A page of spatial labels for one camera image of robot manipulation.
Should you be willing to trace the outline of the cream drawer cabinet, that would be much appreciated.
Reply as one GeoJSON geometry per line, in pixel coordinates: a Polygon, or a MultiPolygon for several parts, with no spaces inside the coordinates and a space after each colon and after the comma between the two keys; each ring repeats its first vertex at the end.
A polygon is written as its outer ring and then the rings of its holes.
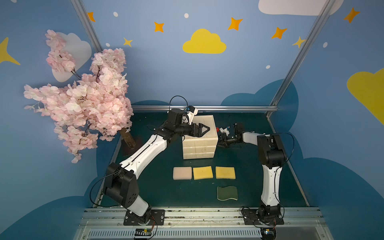
{"type": "Polygon", "coordinates": [[[210,130],[203,137],[185,136],[183,144],[183,159],[210,159],[215,155],[218,144],[218,134],[213,115],[195,116],[193,123],[197,126],[201,123],[208,126],[210,130]]]}

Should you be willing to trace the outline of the yellow sponge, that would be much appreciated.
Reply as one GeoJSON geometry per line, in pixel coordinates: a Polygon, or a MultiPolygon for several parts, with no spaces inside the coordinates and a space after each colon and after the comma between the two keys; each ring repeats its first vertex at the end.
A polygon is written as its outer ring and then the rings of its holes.
{"type": "Polygon", "coordinates": [[[234,167],[216,167],[217,179],[236,179],[236,172],[234,167]]]}
{"type": "Polygon", "coordinates": [[[213,170],[211,166],[193,168],[194,180],[212,179],[213,170]]]}

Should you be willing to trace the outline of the pink white sponge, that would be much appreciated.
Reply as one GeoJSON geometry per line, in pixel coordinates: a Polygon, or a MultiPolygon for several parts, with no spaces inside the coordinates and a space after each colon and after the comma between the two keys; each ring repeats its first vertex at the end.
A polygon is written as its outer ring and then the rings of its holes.
{"type": "Polygon", "coordinates": [[[173,180],[191,180],[192,167],[174,167],[173,180]]]}

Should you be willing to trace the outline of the green scouring sponge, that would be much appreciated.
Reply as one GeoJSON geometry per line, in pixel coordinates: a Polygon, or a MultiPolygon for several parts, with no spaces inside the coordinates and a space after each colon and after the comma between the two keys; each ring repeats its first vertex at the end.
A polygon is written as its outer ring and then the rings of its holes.
{"type": "Polygon", "coordinates": [[[235,186],[217,187],[217,199],[219,201],[234,200],[237,201],[238,189],[235,186]]]}

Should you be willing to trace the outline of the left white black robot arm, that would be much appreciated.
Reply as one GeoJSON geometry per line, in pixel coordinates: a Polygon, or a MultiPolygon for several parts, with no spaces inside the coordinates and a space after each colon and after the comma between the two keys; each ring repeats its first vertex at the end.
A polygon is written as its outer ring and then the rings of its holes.
{"type": "Polygon", "coordinates": [[[129,158],[111,163],[106,172],[103,193],[141,222],[151,217],[151,206],[139,195],[138,178],[151,161],[178,137],[203,137],[210,127],[193,123],[198,109],[170,109],[167,120],[154,130],[149,140],[129,158]]]}

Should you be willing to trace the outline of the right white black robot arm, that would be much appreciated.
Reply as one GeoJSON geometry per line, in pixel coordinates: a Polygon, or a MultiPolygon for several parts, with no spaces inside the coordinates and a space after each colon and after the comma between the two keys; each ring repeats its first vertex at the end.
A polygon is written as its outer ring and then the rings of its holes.
{"type": "Polygon", "coordinates": [[[233,130],[234,135],[230,136],[230,130],[217,128],[219,146],[228,148],[232,144],[246,143],[258,147],[258,159],[263,167],[263,192],[257,221],[267,226],[282,225],[280,176],[288,156],[280,135],[246,132],[242,123],[234,124],[233,130]]]}

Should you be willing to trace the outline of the pink cherry blossom tree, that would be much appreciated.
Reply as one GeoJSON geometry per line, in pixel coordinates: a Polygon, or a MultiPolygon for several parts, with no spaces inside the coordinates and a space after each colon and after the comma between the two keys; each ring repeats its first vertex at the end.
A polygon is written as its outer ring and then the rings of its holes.
{"type": "Polygon", "coordinates": [[[112,141],[118,131],[132,126],[133,108],[126,97],[128,81],[122,74],[126,64],[123,49],[95,53],[91,74],[79,75],[75,59],[64,50],[66,41],[53,30],[46,33],[51,48],[46,59],[59,73],[71,73],[77,81],[58,88],[47,84],[40,88],[24,86],[24,97],[36,104],[26,109],[49,116],[55,121],[54,132],[63,141],[77,163],[84,149],[97,148],[97,141],[112,141]]]}

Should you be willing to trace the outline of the right small circuit board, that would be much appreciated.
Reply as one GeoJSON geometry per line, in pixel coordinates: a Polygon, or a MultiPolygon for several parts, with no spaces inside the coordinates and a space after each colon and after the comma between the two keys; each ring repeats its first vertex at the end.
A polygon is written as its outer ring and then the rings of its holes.
{"type": "Polygon", "coordinates": [[[275,240],[277,236],[277,232],[275,229],[261,229],[261,240],[275,240]]]}

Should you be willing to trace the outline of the left green circuit board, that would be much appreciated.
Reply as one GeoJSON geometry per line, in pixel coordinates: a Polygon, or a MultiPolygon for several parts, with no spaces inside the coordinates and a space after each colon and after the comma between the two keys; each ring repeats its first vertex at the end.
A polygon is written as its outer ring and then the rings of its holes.
{"type": "Polygon", "coordinates": [[[134,231],[134,240],[140,240],[140,239],[150,239],[155,233],[155,230],[150,229],[135,229],[134,231]]]}

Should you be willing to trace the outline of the dark tree base plate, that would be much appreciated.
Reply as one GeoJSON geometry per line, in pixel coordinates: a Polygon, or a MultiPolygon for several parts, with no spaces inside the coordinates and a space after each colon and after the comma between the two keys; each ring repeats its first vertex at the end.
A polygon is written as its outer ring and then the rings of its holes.
{"type": "Polygon", "coordinates": [[[135,138],[130,135],[127,141],[123,138],[123,140],[121,140],[121,151],[123,156],[125,157],[134,154],[142,145],[143,142],[141,137],[135,138]]]}

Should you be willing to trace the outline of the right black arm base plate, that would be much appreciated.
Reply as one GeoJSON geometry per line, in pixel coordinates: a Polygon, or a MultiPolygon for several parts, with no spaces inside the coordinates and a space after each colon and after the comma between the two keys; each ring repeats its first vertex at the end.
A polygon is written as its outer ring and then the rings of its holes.
{"type": "Polygon", "coordinates": [[[240,213],[243,217],[245,225],[263,225],[268,227],[275,227],[278,225],[284,225],[283,217],[259,217],[258,209],[242,208],[240,213]]]}

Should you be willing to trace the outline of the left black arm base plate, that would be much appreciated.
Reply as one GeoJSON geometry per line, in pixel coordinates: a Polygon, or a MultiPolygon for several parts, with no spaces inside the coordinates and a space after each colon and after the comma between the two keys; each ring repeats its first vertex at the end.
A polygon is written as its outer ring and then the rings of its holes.
{"type": "Polygon", "coordinates": [[[138,216],[132,211],[127,211],[123,222],[124,226],[149,226],[158,225],[163,226],[165,220],[165,210],[151,209],[148,210],[143,216],[138,216]]]}

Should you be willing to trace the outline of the aluminium front rail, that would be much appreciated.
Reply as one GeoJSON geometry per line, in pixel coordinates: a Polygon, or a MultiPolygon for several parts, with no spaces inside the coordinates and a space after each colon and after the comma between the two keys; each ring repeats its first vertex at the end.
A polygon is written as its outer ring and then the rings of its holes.
{"type": "Polygon", "coordinates": [[[245,225],[240,208],[154,208],[165,210],[163,226],[124,226],[122,208],[86,209],[75,240],[134,240],[135,229],[155,230],[147,240],[261,240],[261,229],[275,229],[276,240],[331,240],[318,208],[286,208],[284,225],[245,225]]]}

